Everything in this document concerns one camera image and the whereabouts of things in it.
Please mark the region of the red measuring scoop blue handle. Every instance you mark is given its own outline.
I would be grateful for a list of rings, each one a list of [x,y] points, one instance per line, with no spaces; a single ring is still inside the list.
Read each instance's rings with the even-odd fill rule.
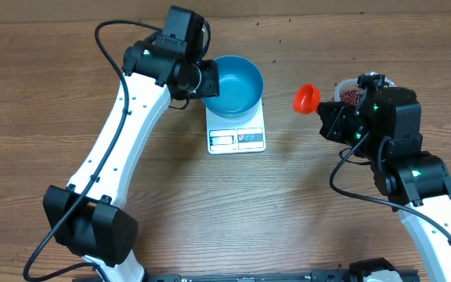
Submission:
[[[293,109],[300,114],[317,113],[320,101],[320,90],[314,84],[304,84],[295,94]]]

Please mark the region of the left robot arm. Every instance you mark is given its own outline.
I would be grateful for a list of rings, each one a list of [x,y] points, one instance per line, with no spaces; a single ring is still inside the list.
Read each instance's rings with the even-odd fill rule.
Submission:
[[[82,257],[99,281],[141,281],[133,247],[137,221],[124,211],[148,137],[174,100],[219,94],[218,67],[206,60],[211,32],[192,10],[169,9],[163,27],[128,47],[116,102],[85,162],[64,188],[50,186],[43,207],[49,236]]]

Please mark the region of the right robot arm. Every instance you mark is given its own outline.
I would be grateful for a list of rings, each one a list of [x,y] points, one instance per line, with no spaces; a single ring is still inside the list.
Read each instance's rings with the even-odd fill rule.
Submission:
[[[360,75],[356,85],[362,90],[357,105],[318,104],[320,133],[329,141],[349,145],[349,156],[368,160],[383,197],[338,193],[397,212],[428,278],[451,281],[451,175],[440,157],[422,148],[417,94],[390,85],[378,73]]]

